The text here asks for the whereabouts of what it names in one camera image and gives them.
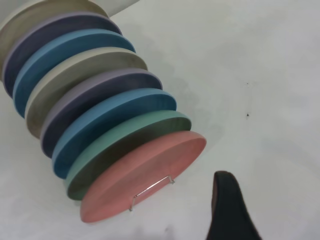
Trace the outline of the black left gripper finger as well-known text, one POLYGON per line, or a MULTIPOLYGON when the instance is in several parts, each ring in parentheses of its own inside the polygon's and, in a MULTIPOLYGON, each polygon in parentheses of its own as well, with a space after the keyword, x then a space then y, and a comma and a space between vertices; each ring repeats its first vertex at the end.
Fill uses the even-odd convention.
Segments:
POLYGON ((240 185, 228 171, 214 173, 211 216, 208 240, 261 239, 247 210, 240 185))

